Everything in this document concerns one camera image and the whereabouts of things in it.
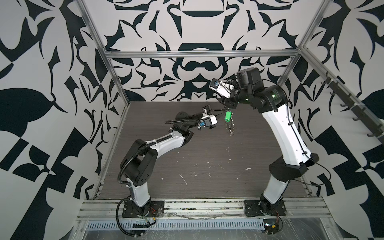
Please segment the green plastic key tag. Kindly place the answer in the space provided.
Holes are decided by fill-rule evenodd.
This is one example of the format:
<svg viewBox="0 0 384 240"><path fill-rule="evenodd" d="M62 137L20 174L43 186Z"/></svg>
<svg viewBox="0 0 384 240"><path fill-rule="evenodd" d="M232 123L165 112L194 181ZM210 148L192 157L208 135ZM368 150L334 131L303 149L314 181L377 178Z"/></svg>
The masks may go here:
<svg viewBox="0 0 384 240"><path fill-rule="evenodd" d="M232 120L232 112L231 111L226 111L225 114L225 121L230 122Z"/></svg>

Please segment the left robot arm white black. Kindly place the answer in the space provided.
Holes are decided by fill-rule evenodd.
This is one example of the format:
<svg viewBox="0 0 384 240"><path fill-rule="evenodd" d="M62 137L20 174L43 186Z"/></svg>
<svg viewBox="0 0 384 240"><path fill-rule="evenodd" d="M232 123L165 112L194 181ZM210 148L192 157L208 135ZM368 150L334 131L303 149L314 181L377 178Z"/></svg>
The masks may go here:
<svg viewBox="0 0 384 240"><path fill-rule="evenodd" d="M214 128L218 119L226 114L226 110L226 108L212 109L207 105L197 114L179 112L174 120L165 121L165 124L172 125L168 134L149 141L137 139L132 144L120 164L117 181L129 188L134 208L147 212L150 207L148 180L154 171L157 159L189 143L194 135L192 128L198 130Z"/></svg>

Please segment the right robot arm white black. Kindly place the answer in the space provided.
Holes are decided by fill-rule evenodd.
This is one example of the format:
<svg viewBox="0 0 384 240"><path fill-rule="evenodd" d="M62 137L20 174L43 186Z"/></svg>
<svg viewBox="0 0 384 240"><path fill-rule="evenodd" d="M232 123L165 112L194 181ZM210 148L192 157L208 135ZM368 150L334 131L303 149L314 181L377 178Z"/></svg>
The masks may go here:
<svg viewBox="0 0 384 240"><path fill-rule="evenodd" d="M265 87L259 69L238 71L235 80L213 80L211 89L221 95L227 109L250 105L262 114L280 146L282 156L270 164L271 177L258 203L248 205L246 215L276 215L290 181L300 178L319 157L305 145L288 107L288 98L279 85Z"/></svg>

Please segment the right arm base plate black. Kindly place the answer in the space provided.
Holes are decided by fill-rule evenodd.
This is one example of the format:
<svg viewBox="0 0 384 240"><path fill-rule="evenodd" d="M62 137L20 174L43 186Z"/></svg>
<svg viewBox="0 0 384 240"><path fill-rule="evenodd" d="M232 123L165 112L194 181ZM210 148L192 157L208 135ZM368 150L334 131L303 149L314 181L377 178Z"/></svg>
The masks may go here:
<svg viewBox="0 0 384 240"><path fill-rule="evenodd" d="M282 200L270 204L267 200L245 200L245 215L247 217L285 216L286 206Z"/></svg>

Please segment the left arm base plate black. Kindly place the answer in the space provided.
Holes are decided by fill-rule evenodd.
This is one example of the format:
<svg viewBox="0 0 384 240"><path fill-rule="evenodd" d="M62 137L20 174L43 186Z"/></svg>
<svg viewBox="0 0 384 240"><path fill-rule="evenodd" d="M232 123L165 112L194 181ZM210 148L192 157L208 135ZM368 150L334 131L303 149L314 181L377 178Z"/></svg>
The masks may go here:
<svg viewBox="0 0 384 240"><path fill-rule="evenodd" d="M165 202L164 201L151 201L149 200L144 206L139 207L133 201L124 203L123 218L138 218L144 216L147 218L156 217L158 214L164 213Z"/></svg>

